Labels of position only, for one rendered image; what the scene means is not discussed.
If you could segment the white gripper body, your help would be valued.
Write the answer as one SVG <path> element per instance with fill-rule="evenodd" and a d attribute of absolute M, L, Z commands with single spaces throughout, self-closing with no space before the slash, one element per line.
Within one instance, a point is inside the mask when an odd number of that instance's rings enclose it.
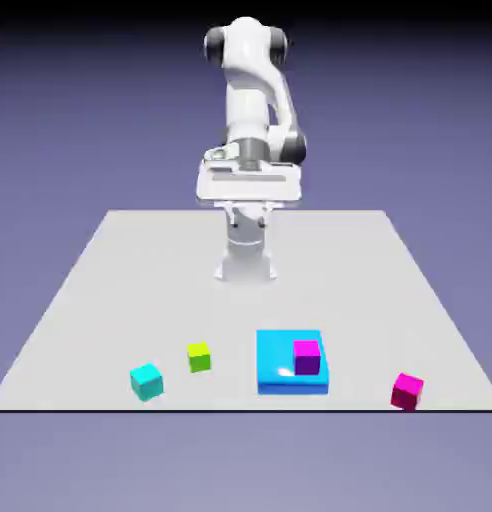
<path fill-rule="evenodd" d="M 196 196 L 203 202 L 295 203 L 301 199 L 301 168 L 260 162 L 259 171 L 239 168 L 237 160 L 203 160 Z"/>

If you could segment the small lime green cube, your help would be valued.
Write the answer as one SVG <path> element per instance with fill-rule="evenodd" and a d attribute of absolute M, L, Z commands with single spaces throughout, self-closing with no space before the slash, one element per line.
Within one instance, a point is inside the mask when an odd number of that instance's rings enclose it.
<path fill-rule="evenodd" d="M 191 373 L 211 369 L 211 354 L 206 342 L 189 344 L 187 347 L 187 355 Z"/>

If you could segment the small purple cube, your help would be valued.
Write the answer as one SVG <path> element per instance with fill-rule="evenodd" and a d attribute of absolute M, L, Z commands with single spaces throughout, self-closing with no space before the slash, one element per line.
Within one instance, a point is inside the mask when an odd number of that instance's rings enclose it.
<path fill-rule="evenodd" d="M 321 351 L 317 340 L 295 340 L 293 342 L 294 373 L 318 375 L 321 364 Z"/>

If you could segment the small cyan cube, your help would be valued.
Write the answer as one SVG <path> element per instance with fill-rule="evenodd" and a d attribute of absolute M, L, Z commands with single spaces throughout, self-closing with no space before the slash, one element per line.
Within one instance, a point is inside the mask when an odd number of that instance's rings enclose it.
<path fill-rule="evenodd" d="M 153 363 L 146 363 L 130 371 L 130 383 L 136 396 L 147 402 L 164 392 L 163 376 Z"/>

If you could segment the small magenta cube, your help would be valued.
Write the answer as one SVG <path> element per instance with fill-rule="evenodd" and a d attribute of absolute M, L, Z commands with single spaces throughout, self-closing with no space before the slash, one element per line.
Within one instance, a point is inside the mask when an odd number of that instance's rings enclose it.
<path fill-rule="evenodd" d="M 400 373 L 392 388 L 390 404 L 405 411 L 414 411 L 419 404 L 423 387 L 422 379 Z"/>

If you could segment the large blue box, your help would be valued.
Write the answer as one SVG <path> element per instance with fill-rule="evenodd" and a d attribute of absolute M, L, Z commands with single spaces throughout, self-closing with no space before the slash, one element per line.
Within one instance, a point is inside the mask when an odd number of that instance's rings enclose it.
<path fill-rule="evenodd" d="M 317 340 L 321 351 L 318 375 L 294 373 L 293 342 Z M 258 393 L 264 395 L 325 395 L 330 372 L 320 330 L 258 330 L 256 333 Z"/>

